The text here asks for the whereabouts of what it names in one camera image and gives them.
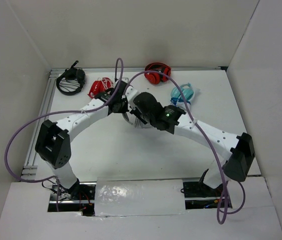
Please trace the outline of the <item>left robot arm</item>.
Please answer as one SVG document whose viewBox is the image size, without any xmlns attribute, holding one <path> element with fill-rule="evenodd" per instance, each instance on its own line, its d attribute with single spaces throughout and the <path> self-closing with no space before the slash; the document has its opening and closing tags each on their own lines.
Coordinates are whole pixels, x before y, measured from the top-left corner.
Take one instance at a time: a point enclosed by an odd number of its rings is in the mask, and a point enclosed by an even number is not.
<svg viewBox="0 0 282 240">
<path fill-rule="evenodd" d="M 78 113 L 56 122 L 48 119 L 41 124 L 35 151 L 58 178 L 61 192 L 67 199 L 73 200 L 80 193 L 80 181 L 69 163 L 71 142 L 85 129 L 111 113 L 125 113 L 128 110 L 128 102 L 122 100 L 126 86 L 126 82 L 118 81 L 114 89 L 99 93 Z"/>
</svg>

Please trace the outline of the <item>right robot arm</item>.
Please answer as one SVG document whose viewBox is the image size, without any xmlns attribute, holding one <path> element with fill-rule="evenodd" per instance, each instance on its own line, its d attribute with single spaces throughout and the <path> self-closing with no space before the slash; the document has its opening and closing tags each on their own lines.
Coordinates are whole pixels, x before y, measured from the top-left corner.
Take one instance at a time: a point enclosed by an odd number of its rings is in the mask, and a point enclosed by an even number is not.
<svg viewBox="0 0 282 240">
<path fill-rule="evenodd" d="M 228 180 L 244 182 L 255 158 L 252 136 L 248 133 L 236 135 L 225 132 L 200 120 L 192 119 L 189 113 L 174 105 L 162 106 L 148 92 L 126 94 L 131 105 L 131 114 L 144 124 L 160 131 L 193 140 L 210 148 L 223 162 L 220 170 L 209 170 L 199 184 L 204 196 L 211 196 L 219 185 Z"/>
</svg>

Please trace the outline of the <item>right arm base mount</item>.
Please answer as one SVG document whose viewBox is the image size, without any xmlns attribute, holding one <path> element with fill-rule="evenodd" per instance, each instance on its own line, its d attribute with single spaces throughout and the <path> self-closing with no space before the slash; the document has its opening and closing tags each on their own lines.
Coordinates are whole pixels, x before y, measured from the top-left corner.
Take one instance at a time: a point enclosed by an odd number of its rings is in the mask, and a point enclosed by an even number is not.
<svg viewBox="0 0 282 240">
<path fill-rule="evenodd" d="M 216 209 L 220 203 L 220 207 L 225 206 L 224 197 L 221 198 L 223 186 L 220 184 L 213 189 L 203 183 L 208 169 L 205 170 L 199 180 L 183 181 L 183 188 L 180 192 L 184 195 L 185 209 Z"/>
</svg>

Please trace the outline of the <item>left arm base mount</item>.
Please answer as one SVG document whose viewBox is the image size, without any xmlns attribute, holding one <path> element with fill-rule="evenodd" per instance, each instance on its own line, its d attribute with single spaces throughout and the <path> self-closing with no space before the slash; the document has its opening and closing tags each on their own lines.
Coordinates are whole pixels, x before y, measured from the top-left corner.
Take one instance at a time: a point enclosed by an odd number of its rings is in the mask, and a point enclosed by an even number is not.
<svg viewBox="0 0 282 240">
<path fill-rule="evenodd" d="M 51 184 L 42 184 L 50 193 L 47 207 L 49 213 L 79 212 L 86 217 L 95 215 L 96 182 L 81 182 L 72 193 L 66 192 L 61 186 L 58 188 L 52 181 Z"/>
</svg>

